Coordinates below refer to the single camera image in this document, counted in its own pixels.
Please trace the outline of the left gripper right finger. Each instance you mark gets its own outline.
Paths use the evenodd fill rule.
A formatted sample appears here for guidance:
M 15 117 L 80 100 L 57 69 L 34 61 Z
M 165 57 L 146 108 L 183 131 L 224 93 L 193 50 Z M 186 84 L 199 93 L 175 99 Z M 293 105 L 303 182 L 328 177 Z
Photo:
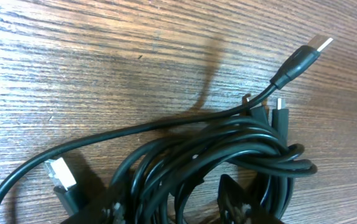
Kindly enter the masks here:
M 217 202 L 222 223 L 283 224 L 281 217 L 286 210 L 286 178 L 258 174 L 244 189 L 229 175 L 223 174 Z

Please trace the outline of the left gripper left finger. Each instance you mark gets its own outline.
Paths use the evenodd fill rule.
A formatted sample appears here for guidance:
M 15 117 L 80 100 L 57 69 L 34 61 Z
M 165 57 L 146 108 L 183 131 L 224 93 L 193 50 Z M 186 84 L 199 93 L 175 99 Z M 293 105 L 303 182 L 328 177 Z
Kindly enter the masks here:
M 79 212 L 64 220 L 62 224 L 127 223 L 125 220 L 127 197 L 126 184 L 114 184 Z

